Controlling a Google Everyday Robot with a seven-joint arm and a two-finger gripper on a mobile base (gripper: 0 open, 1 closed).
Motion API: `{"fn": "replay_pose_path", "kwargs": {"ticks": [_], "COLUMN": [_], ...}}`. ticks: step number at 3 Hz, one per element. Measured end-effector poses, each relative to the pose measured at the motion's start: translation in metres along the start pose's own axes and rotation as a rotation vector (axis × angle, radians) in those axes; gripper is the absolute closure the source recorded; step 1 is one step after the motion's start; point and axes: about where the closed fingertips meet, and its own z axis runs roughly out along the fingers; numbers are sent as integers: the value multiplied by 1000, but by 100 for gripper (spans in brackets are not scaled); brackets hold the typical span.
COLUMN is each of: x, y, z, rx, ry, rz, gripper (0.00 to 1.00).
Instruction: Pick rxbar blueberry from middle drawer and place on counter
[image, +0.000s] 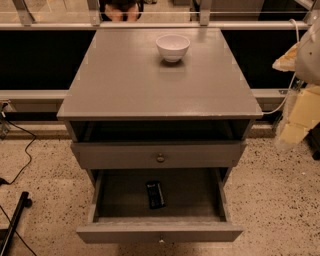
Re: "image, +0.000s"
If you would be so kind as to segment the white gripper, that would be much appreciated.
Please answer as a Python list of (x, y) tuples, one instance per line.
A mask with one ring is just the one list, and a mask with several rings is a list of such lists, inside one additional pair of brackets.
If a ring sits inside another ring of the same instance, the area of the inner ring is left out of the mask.
[(272, 68), (282, 72), (294, 71), (310, 84), (290, 91), (277, 130), (275, 145), (289, 150), (298, 145), (320, 123), (320, 18), (284, 55), (276, 59)]

